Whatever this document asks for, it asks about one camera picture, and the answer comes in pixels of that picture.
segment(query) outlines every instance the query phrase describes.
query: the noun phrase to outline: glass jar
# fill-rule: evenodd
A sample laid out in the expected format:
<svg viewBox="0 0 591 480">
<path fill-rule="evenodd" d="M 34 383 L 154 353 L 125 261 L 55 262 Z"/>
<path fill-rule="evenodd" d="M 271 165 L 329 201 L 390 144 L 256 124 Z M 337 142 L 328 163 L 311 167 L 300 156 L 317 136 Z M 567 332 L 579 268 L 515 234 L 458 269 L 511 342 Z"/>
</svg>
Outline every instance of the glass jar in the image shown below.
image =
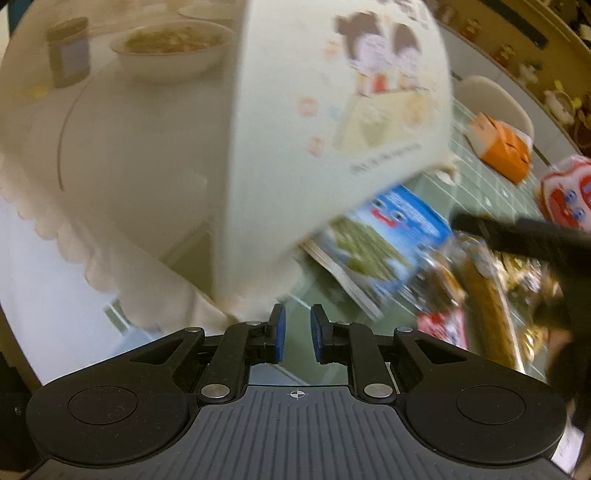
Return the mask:
<svg viewBox="0 0 591 480">
<path fill-rule="evenodd" d="M 61 22 L 47 30 L 45 38 L 49 46 L 49 65 L 55 87 L 68 87 L 88 77 L 90 52 L 87 17 Z"/>
</svg>

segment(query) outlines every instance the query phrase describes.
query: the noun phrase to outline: small decorative item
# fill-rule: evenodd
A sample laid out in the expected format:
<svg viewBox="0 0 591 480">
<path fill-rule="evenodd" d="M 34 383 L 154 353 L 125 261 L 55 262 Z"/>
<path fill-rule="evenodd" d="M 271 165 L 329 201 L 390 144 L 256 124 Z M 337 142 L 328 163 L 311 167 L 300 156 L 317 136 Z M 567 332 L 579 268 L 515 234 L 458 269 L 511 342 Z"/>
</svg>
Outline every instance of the small decorative item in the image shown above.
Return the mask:
<svg viewBox="0 0 591 480">
<path fill-rule="evenodd" d="M 499 47 L 499 50 L 492 56 L 492 58 L 499 65 L 507 68 L 509 66 L 509 62 L 513 58 L 513 55 L 515 55 L 515 50 L 513 50 L 513 47 L 507 43 L 503 43 Z"/>
<path fill-rule="evenodd" d="M 462 28 L 460 35 L 464 37 L 467 41 L 471 41 L 474 43 L 476 38 L 480 34 L 480 29 L 482 26 L 480 22 L 476 18 L 471 18 L 466 20 L 464 27 Z"/>
<path fill-rule="evenodd" d="M 449 5 L 443 4 L 439 11 L 437 12 L 437 18 L 439 21 L 445 25 L 449 25 L 452 23 L 453 17 L 456 16 L 456 9 L 450 7 Z"/>
<path fill-rule="evenodd" d="M 539 61 L 526 61 L 519 64 L 519 83 L 523 88 L 527 87 L 528 83 L 538 83 L 539 79 L 537 73 L 542 70 L 542 64 Z"/>
<path fill-rule="evenodd" d="M 591 92 L 587 92 L 574 119 L 572 135 L 583 155 L 591 157 Z"/>
<path fill-rule="evenodd" d="M 560 80 L 554 81 L 556 90 L 546 90 L 544 92 L 545 105 L 552 116 L 556 118 L 565 127 L 574 123 L 575 110 L 581 106 L 579 98 L 574 101 L 566 94 Z"/>
<path fill-rule="evenodd" d="M 425 5 L 427 5 L 427 8 L 433 15 L 437 13 L 440 7 L 439 0 L 425 0 Z"/>
</svg>

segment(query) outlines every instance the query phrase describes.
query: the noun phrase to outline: table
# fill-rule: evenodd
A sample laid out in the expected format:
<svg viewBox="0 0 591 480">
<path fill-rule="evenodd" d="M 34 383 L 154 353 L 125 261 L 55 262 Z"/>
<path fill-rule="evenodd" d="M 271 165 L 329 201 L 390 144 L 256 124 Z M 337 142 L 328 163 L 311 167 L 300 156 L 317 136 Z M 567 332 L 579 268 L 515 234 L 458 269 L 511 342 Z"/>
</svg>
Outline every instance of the table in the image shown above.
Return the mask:
<svg viewBox="0 0 591 480">
<path fill-rule="evenodd" d="M 421 174 L 405 185 L 445 218 L 449 218 L 456 209 L 478 214 L 489 213 L 496 218 L 540 218 L 534 201 L 537 180 L 533 175 L 515 186 L 474 155 L 462 134 L 463 126 L 473 117 L 469 110 L 455 102 L 451 148 L 461 159 L 461 181 L 448 185 L 433 174 Z M 336 280 L 310 257 L 303 258 L 302 266 L 304 280 L 283 299 L 288 322 L 285 360 L 281 363 L 282 369 L 301 379 L 302 383 L 347 383 L 346 368 L 343 365 L 320 365 L 314 358 L 310 334 L 311 305 L 321 303 L 333 322 L 347 319 L 364 323 L 379 335 L 392 335 L 398 326 L 415 326 L 417 311 L 402 297 L 394 300 L 382 320 L 374 322 L 347 296 Z M 521 319 L 512 313 L 514 321 L 520 322 Z M 544 362 L 545 355 L 539 355 L 528 373 L 543 380 Z"/>
</svg>

